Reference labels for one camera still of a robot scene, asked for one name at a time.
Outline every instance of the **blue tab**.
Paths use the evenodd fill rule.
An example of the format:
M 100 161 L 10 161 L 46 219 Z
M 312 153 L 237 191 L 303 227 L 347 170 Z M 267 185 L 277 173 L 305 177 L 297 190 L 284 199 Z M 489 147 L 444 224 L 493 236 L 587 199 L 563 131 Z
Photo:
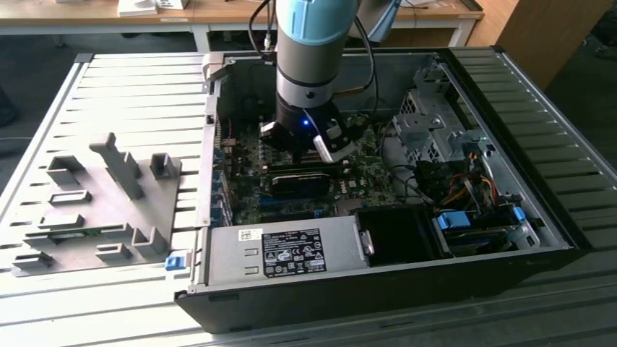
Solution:
M 448 221 L 445 220 L 444 215 L 440 215 L 440 216 L 437 217 L 437 223 L 440 223 L 440 228 L 441 228 L 441 230 L 448 229 Z
M 444 212 L 437 217 L 441 230 L 451 228 L 465 228 L 472 225 L 465 211 Z
M 165 270 L 172 271 L 172 270 L 181 270 L 185 269 L 185 263 L 184 263 L 184 257 L 167 257 L 165 260 Z
M 525 212 L 520 207 L 515 207 L 515 215 L 517 216 L 519 220 L 525 220 Z

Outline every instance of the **warning label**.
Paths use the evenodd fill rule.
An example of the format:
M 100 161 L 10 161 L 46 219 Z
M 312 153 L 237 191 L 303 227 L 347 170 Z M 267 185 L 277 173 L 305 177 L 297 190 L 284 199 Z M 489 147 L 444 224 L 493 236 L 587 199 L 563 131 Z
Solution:
M 264 234 L 263 268 L 268 278 L 327 271 L 319 229 Z

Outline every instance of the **black cable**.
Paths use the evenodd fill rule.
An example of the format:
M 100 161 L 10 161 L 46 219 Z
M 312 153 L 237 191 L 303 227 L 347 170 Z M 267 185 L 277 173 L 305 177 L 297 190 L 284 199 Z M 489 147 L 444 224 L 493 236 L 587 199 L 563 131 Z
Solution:
M 263 53 L 260 47 L 257 46 L 255 42 L 255 35 L 253 35 L 253 23 L 255 19 L 257 18 L 257 15 L 263 11 L 263 8 L 271 3 L 271 0 L 264 0 L 263 3 L 257 6 L 255 9 L 253 14 L 251 15 L 249 19 L 249 39 L 251 39 L 251 44 L 253 45 L 253 49 L 256 50 L 257 54 L 260 55 L 260 58 L 265 61 L 269 61 L 269 57 Z
M 385 145 L 385 137 L 388 135 L 388 131 L 389 131 L 389 128 L 393 126 L 393 122 L 389 121 L 388 122 L 388 125 L 385 126 L 385 129 L 384 129 L 384 135 L 381 136 L 381 145 L 379 147 L 379 157 L 381 159 L 381 163 L 384 164 L 384 167 L 388 171 L 391 171 L 393 168 L 399 168 L 400 166 L 405 166 L 404 164 L 399 164 L 396 166 L 393 166 L 392 168 L 388 167 L 388 165 L 385 165 L 385 160 L 384 160 L 384 145 Z M 401 179 L 400 177 L 397 177 L 395 174 L 391 175 L 392 178 L 397 181 L 400 181 L 403 183 L 403 185 L 405 186 L 405 194 L 408 192 L 408 189 L 412 189 L 412 191 L 417 194 L 417 196 L 425 201 L 427 204 L 429 205 L 433 205 L 435 206 L 435 201 L 433 199 L 431 199 L 428 197 L 428 195 L 425 195 L 423 193 L 423 191 L 415 187 L 412 184 L 409 184 L 409 179 L 404 180 Z
M 379 105 L 377 64 L 375 63 L 373 47 L 371 46 L 371 41 L 368 40 L 367 30 L 365 30 L 364 25 L 363 25 L 363 23 L 360 21 L 360 18 L 356 17 L 355 23 L 356 23 L 357 31 L 360 32 L 360 35 L 361 35 L 361 38 L 363 38 L 364 46 L 367 47 L 368 57 L 371 58 L 371 79 L 368 80 L 367 85 L 364 85 L 364 89 L 367 90 L 368 86 L 373 83 L 375 103 L 373 103 L 372 116 L 375 118 L 375 115 L 377 114 L 377 105 Z
M 271 2 L 267 2 L 267 12 L 268 12 L 268 23 L 267 23 L 267 34 L 271 36 L 271 30 L 272 30 L 272 25 L 271 25 Z
M 347 95 L 355 95 L 355 94 L 359 94 L 359 93 L 364 92 L 368 89 L 368 87 L 371 87 L 371 84 L 373 83 L 373 81 L 377 81 L 373 47 L 371 46 L 371 41 L 368 40 L 367 30 L 365 30 L 364 25 L 363 25 L 363 23 L 360 21 L 360 18 L 357 18 L 357 17 L 356 17 L 356 20 L 355 20 L 355 24 L 356 24 L 356 28 L 357 28 L 357 31 L 360 33 L 361 39 L 363 39 L 364 47 L 367 48 L 368 58 L 371 59 L 371 75 L 368 77 L 367 83 L 361 87 L 351 88 L 351 89 L 347 89 L 347 90 L 341 90 L 340 92 L 336 92 L 333 94 L 335 98 L 339 98 L 339 97 L 347 96 Z M 376 84 L 373 87 L 375 87 L 373 113 L 376 113 L 377 112 L 377 102 L 379 102 L 379 85 Z
M 409 0 L 405 0 L 405 2 L 411 5 L 411 6 L 404 6 L 404 5 L 399 5 L 399 7 L 403 7 L 404 9 L 412 9 L 413 11 L 413 29 L 417 28 L 417 14 L 416 14 L 416 10 L 417 9 L 428 9 L 428 7 L 419 7 L 416 6 L 415 4 L 412 4 L 409 2 Z
M 277 17 L 277 0 L 272 0 L 272 17 L 268 19 L 268 26 L 269 30 L 272 31 L 272 25 L 273 21 L 276 20 Z

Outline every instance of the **desk leg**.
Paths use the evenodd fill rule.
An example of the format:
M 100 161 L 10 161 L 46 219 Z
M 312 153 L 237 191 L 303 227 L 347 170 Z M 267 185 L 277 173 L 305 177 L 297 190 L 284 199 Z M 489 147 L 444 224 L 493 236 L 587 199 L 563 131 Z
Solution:
M 473 25 L 476 20 L 461 20 L 461 24 L 455 29 L 455 34 L 452 35 L 449 47 L 463 47 L 467 45 L 467 40 L 472 35 Z
M 208 25 L 193 26 L 195 44 L 197 45 L 197 52 L 211 53 L 211 41 L 208 40 Z
M 55 42 L 56 47 L 64 47 L 64 40 L 62 39 L 62 35 L 50 35 L 51 40 Z

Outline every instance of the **aluminum profile table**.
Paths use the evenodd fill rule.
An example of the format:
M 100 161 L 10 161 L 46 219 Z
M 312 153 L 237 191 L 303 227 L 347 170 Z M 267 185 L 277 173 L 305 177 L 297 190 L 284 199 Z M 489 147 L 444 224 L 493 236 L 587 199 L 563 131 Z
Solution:
M 549 119 L 540 123 L 555 125 L 533 124 L 528 128 L 553 127 L 549 133 L 544 133 L 551 141 L 559 134 L 571 139 L 565 149 L 559 142 L 548 148 L 529 147 L 528 150 L 555 150 L 551 155 L 567 153 L 573 147 L 580 151 L 576 153 L 583 157 L 563 161 L 568 163 L 563 168 L 552 168 L 549 164 L 556 163 L 540 163 L 540 166 L 547 165 L 543 172 L 581 172 L 577 165 L 581 164 L 588 169 L 612 173 L 603 168 L 605 163 L 593 148 L 519 74 L 508 57 L 488 50 L 455 52 L 464 65 L 476 70 L 472 75 L 481 88 L 493 88 L 497 93 L 501 88 L 501 92 L 524 96 L 525 103 L 519 103 L 524 108 L 543 107 Z M 12 256 L 20 251 L 23 232 L 19 225 L 10 225 L 28 220 L 39 208 L 34 202 L 44 201 L 47 197 L 42 187 L 50 179 L 42 166 L 50 151 L 62 153 L 87 134 L 114 131 L 120 149 L 131 149 L 136 156 L 164 148 L 172 156 L 181 158 L 172 248 L 189 247 L 196 237 L 195 192 L 207 100 L 201 91 L 201 55 L 99 55 L 94 59 L 82 56 L 79 61 L 72 66 L 0 199 L 0 338 L 4 346 L 341 346 L 345 343 L 355 346 L 383 346 L 387 343 L 409 346 L 536 346 L 549 343 L 552 346 L 579 343 L 608 346 L 615 343 L 617 230 L 615 217 L 603 217 L 601 212 L 579 216 L 588 225 L 596 252 L 564 269 L 529 278 L 500 296 L 283 330 L 227 335 L 205 333 L 173 303 L 172 293 L 187 287 L 189 274 L 181 270 L 165 272 L 163 264 L 14 278 L 6 270 Z M 500 107 L 513 106 L 501 103 Z M 507 117 L 516 113 L 503 111 L 507 112 L 500 115 Z M 567 187 L 559 182 L 552 185 L 557 190 Z M 569 201 L 577 200 L 581 203 L 595 201 L 585 196 Z

